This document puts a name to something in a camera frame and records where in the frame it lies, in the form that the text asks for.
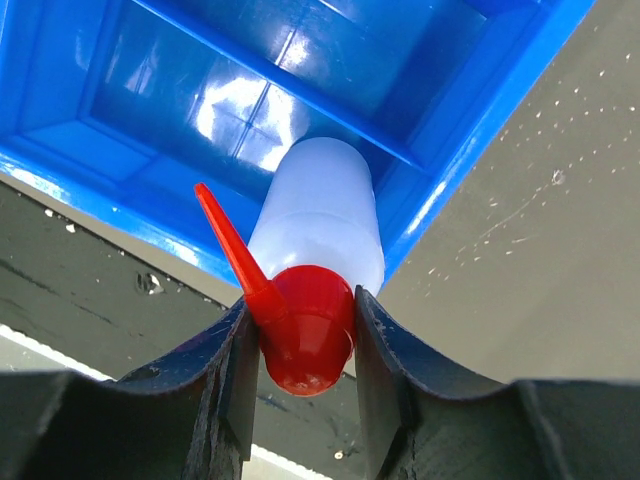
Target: bottle body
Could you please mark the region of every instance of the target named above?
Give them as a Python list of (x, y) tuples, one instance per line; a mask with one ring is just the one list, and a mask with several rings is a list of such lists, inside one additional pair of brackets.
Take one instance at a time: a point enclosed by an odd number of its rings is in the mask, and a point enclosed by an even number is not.
[(340, 275), (352, 291), (363, 285), (376, 295), (384, 256), (362, 155), (332, 138), (294, 145), (276, 170), (248, 247), (267, 278), (317, 265)]

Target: squeeze bottle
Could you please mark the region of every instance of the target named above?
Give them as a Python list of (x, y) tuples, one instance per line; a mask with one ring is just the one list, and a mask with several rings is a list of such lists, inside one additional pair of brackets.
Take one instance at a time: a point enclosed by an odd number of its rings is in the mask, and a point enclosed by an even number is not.
[(294, 395), (324, 392), (353, 351), (355, 287), (376, 295), (384, 277), (364, 158), (332, 138), (294, 145), (274, 174), (248, 248), (207, 187), (195, 190), (260, 327), (271, 378)]

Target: white speck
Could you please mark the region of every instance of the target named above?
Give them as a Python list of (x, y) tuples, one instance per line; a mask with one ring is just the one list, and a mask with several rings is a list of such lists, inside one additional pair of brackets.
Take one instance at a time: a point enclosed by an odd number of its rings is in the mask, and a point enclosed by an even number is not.
[(567, 179), (567, 176), (562, 170), (554, 170), (551, 177), (551, 185), (562, 185)]

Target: bin compartment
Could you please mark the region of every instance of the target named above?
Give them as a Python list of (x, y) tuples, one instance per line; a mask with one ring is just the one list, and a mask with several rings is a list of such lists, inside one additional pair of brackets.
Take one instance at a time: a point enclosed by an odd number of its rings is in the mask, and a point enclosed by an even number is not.
[(235, 283), (295, 142), (369, 162), (388, 279), (594, 0), (4, 0), (0, 169)]

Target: bottle cap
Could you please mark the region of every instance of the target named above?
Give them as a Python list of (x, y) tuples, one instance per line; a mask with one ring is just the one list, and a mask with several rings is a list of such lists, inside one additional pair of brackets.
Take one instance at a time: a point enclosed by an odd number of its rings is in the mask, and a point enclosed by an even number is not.
[(195, 191), (260, 327), (271, 378), (297, 396), (333, 386), (355, 342), (355, 301), (347, 282), (315, 265), (290, 267), (267, 279), (206, 185)]

